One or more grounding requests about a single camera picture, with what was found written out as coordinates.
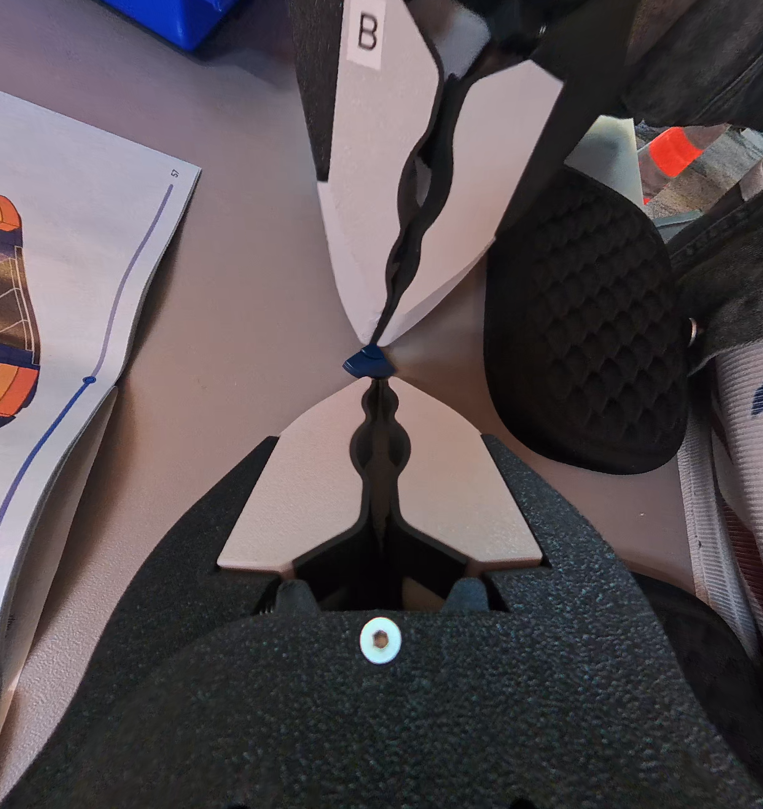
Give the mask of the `blue plastic bin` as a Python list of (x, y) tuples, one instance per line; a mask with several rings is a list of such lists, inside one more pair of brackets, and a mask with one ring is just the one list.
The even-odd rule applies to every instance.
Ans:
[(197, 49), (240, 1), (102, 1), (185, 51)]

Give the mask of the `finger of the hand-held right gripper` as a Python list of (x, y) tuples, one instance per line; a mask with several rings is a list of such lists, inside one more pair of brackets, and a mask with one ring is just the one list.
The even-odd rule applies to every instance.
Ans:
[(491, 245), (564, 87), (530, 59), (544, 33), (532, 1), (481, 1), (490, 40), (462, 75), (449, 75), (416, 147), (425, 194), (388, 257), (380, 345), (420, 320)]
[(406, 1), (346, 1), (328, 176), (317, 183), (335, 288), (360, 342), (387, 299), (387, 266), (407, 215), (402, 179), (428, 134), (438, 60)]

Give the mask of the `open instruction booklet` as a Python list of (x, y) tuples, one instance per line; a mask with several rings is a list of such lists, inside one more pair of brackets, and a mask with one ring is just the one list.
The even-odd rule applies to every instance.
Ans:
[(0, 91), (0, 733), (198, 175)]

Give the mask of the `dark blue quarter-round brick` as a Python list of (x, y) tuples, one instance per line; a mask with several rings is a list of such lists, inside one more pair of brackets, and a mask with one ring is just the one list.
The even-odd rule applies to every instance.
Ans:
[(383, 379), (396, 373), (396, 367), (386, 357), (383, 350), (374, 342), (370, 342), (343, 362), (343, 369), (355, 378), (369, 377), (372, 379)]

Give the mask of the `person's pale striped shirt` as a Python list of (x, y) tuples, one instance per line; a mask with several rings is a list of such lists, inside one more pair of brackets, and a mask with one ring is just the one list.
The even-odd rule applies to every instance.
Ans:
[(697, 598), (763, 658), (763, 341), (693, 378), (680, 489)]

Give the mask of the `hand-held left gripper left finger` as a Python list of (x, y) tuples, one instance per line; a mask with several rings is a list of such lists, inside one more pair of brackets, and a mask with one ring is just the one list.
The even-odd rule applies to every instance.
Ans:
[(362, 482), (349, 451), (369, 389), (369, 378), (356, 379), (280, 432), (218, 554), (220, 568), (292, 573), (295, 561), (356, 522)]

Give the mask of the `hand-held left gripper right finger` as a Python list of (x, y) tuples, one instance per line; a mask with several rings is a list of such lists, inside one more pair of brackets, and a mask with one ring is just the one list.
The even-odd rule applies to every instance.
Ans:
[(414, 385), (396, 377), (388, 385), (409, 445), (397, 478), (403, 520), (455, 551), (467, 569), (538, 565), (541, 549), (481, 432)]

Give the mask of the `orange traffic cone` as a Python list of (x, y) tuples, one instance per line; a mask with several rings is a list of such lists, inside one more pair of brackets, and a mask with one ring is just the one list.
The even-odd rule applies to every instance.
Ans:
[(670, 126), (637, 151), (641, 198), (649, 203), (706, 149), (691, 141), (682, 126)]

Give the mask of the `person's dark jacket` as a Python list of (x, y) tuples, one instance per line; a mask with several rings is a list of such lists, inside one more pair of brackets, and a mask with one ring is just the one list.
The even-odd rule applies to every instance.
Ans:
[(733, 186), (667, 242), (678, 308), (696, 321), (688, 374), (763, 340), (763, 188)]

